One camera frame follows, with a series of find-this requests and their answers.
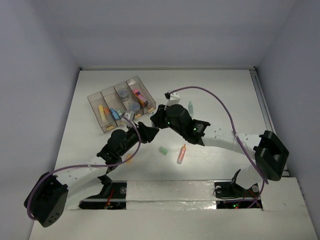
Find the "green highlighter with tip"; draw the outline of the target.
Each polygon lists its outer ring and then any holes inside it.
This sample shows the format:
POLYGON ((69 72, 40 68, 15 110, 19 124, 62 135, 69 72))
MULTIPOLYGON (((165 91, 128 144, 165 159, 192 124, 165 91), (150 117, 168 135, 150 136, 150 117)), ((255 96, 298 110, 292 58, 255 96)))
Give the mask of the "green highlighter with tip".
POLYGON ((194 117, 194 108, 193 108, 193 103, 191 101, 188 103, 188 112, 189 112, 190 116, 193 118, 194 117))

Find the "green highlighter cap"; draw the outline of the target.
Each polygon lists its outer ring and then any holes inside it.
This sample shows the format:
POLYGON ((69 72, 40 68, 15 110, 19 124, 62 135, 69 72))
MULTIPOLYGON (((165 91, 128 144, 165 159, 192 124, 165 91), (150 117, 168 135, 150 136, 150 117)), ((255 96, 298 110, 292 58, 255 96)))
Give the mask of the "green highlighter cap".
POLYGON ((160 147, 159 148, 159 152, 161 154, 165 155, 165 156, 168 154, 168 150, 166 148, 164 148, 164 147, 160 147))

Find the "clear paperclip jar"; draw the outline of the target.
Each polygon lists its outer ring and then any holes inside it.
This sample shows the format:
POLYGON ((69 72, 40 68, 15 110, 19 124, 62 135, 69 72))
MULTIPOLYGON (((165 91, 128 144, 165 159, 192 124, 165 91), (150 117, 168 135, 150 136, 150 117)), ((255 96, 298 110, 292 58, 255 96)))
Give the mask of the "clear paperclip jar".
POLYGON ((140 106, 140 104, 138 103, 138 102, 131 102, 130 104, 129 104, 129 110, 131 111, 131 112, 137 112, 137 111, 139 111, 140 110, 140 108, 141 108, 141 106, 140 106))
POLYGON ((127 101, 129 99, 129 92, 126 88, 121 88, 118 90, 118 95, 122 101, 127 101))

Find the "pink capped pen tube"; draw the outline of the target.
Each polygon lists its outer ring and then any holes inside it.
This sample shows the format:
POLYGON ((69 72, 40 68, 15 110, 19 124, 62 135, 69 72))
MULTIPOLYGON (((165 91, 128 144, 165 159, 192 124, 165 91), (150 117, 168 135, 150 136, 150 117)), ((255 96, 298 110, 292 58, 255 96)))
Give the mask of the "pink capped pen tube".
POLYGON ((137 97, 141 106, 145 107, 149 104, 148 100, 141 94, 141 92, 138 89, 133 89, 132 91, 137 97))

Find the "green capped highlighter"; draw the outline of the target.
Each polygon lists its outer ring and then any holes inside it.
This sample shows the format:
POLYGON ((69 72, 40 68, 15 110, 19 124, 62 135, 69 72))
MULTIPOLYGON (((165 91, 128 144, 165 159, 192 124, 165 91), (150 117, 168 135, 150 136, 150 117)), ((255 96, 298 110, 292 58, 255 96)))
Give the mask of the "green capped highlighter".
POLYGON ((119 108, 116 108, 115 111, 120 117, 123 116, 123 112, 119 108))

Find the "yellow highlighter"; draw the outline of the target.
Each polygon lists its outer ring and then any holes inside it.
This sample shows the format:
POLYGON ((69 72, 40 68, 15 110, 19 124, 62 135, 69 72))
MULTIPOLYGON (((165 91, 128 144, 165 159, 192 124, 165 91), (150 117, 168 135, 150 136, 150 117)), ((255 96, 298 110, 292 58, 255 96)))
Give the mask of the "yellow highlighter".
POLYGON ((100 119, 101 119, 101 123, 104 125, 107 123, 107 120, 106 120, 106 115, 105 115, 105 112, 104 112, 104 107, 102 104, 100 104, 98 106, 98 111, 99 111, 99 115, 100 115, 100 119))

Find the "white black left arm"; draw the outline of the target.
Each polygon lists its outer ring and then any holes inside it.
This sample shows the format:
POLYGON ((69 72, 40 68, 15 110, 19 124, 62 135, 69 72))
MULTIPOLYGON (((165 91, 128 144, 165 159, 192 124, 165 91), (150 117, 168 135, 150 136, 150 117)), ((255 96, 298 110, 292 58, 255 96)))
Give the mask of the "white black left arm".
POLYGON ((123 155, 134 145, 152 142, 158 132, 158 128, 146 126, 141 121, 132 122, 127 131, 114 130, 106 145, 87 163, 44 173, 23 203, 28 217, 44 228, 51 226, 61 217, 67 198, 94 179, 99 179, 93 186, 94 193, 110 199, 114 189, 107 174, 124 163, 123 155))

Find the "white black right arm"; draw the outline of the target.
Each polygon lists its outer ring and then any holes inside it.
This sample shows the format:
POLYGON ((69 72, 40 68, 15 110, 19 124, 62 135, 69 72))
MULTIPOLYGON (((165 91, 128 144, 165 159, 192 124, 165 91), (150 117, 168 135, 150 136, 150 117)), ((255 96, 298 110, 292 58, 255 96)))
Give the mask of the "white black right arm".
POLYGON ((155 127, 170 128, 190 144, 245 155, 249 166, 238 170, 230 183, 230 190, 235 196, 242 196, 261 181, 278 182, 282 178, 289 151, 272 131, 265 130, 262 134, 235 133, 192 118, 180 104, 160 105, 150 120, 155 127))

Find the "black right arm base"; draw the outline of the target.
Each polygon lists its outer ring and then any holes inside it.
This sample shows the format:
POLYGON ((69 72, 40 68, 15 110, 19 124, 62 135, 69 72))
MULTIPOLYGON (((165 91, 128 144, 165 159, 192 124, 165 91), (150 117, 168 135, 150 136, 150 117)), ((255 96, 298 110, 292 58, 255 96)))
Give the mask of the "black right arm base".
POLYGON ((249 197, 256 198, 260 192, 258 184, 254 184, 252 187, 245 189, 236 184, 237 177, 240 173, 240 169, 234 174, 230 181, 218 181, 214 183, 213 195, 222 200, 233 199, 245 199, 249 197))

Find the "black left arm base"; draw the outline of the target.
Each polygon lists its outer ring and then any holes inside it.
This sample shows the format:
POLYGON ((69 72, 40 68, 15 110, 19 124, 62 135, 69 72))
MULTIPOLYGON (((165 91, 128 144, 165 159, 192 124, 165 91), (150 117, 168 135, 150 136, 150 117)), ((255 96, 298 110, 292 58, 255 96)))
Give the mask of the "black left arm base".
POLYGON ((127 181, 113 181, 107 175, 98 177, 102 183, 99 194, 86 197, 80 203, 115 203, 126 202, 127 181))

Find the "orange yellow highlighter cap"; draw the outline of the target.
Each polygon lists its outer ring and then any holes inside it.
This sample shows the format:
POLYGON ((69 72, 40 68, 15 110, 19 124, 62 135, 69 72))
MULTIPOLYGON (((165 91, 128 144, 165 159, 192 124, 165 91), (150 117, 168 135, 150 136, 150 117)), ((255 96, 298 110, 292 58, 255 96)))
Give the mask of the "orange yellow highlighter cap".
POLYGON ((128 154, 126 158, 126 164, 130 164, 132 162, 132 155, 128 154))

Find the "orange highlighter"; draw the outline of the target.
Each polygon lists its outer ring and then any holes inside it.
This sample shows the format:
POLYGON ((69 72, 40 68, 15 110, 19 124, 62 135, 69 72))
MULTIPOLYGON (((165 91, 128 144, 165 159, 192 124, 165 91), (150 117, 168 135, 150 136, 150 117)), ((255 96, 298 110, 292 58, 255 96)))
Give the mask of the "orange highlighter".
POLYGON ((184 144, 180 149, 180 152, 179 152, 179 155, 178 155, 178 158, 177 158, 177 164, 179 164, 179 165, 182 164, 184 156, 185 156, 185 153, 186 153, 186 149, 187 149, 186 145, 184 144))

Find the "smoky clear drawer organizer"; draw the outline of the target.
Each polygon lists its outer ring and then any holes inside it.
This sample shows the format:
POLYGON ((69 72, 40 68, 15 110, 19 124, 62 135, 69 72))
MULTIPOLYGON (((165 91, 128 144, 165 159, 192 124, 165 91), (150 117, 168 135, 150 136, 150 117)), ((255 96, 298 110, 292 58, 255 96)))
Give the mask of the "smoky clear drawer organizer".
POLYGON ((114 86, 105 88, 101 91, 98 91, 94 94, 91 94, 87 97, 89 104, 94 112, 94 115, 96 117, 96 120, 102 130, 103 133, 107 133, 111 130, 114 130, 115 128, 121 126, 123 123, 121 121, 121 117, 119 116, 118 120, 115 120, 110 112, 110 116, 105 116, 106 118, 106 124, 101 123, 101 118, 99 114, 98 106, 102 105, 103 108, 110 108, 113 109, 120 109, 122 113, 130 111, 129 110, 129 104, 132 102, 137 102, 140 104, 140 110, 135 112, 135 119, 153 112, 156 107, 156 101, 152 97, 152 95, 149 93, 143 82, 138 76, 134 76, 126 81, 123 81, 121 83, 118 83, 114 86), (121 88, 126 88, 129 92, 129 98, 127 101, 121 100, 118 91, 121 88), (147 106, 141 106, 141 104, 138 101, 138 98, 133 93, 134 89, 138 89, 140 93, 148 100, 147 106))

